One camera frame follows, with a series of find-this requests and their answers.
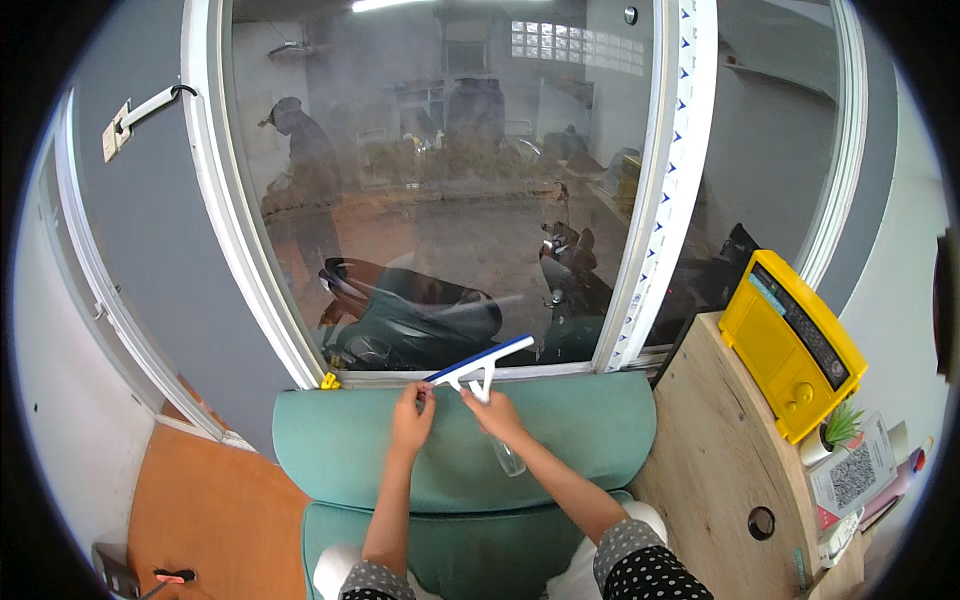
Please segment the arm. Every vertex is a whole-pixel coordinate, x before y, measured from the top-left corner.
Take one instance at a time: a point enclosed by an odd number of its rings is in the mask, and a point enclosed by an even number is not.
[[[530,435],[506,395],[491,391],[488,405],[466,388],[461,396],[481,428],[523,459],[537,481],[593,543],[599,543],[608,529],[629,517],[608,493],[565,465]]]
[[[401,578],[407,575],[410,475],[417,453],[430,433],[436,410],[432,388],[424,381],[411,383],[396,401],[393,441],[387,451],[380,493],[361,551],[364,560],[383,564]],[[417,410],[417,394],[422,394],[422,414]]]

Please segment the potted plant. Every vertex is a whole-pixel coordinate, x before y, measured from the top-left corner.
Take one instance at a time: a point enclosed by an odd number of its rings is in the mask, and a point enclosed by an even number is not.
[[[860,435],[863,423],[859,419],[862,416],[863,411],[854,412],[851,402],[840,402],[830,413],[829,419],[820,423],[817,428],[819,435],[807,435],[801,442],[800,460],[807,467],[812,467],[827,458],[836,446],[847,447],[847,443]]]

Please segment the yellow toolbox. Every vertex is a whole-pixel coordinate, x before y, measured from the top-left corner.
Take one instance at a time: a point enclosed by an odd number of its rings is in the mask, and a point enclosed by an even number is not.
[[[780,434],[799,442],[860,387],[867,361],[827,305],[790,265],[758,250],[720,319],[777,416]]]

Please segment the power outlet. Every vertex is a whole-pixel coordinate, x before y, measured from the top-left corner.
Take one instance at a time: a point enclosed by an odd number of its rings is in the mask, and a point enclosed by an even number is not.
[[[120,120],[128,114],[130,114],[130,98],[120,107],[120,110],[117,111],[116,115],[110,120],[107,128],[104,130],[102,136],[104,162],[110,162],[113,157],[120,152],[120,148],[122,148],[133,135],[133,130],[129,127],[124,129],[123,132],[117,133],[117,126],[120,124]]]

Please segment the knee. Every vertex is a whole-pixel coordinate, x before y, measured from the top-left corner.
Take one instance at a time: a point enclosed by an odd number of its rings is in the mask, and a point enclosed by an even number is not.
[[[337,600],[340,587],[353,566],[360,562],[360,548],[349,543],[337,543],[320,555],[313,569],[313,587],[324,600]]]
[[[657,532],[657,535],[663,540],[663,544],[667,544],[666,524],[663,522],[663,519],[660,518],[660,515],[657,514],[657,510],[654,509],[654,507],[650,506],[646,502],[633,500],[631,502],[625,502],[623,504],[623,509],[627,511],[627,515],[630,515],[630,518],[644,521],[650,525],[650,527]]]

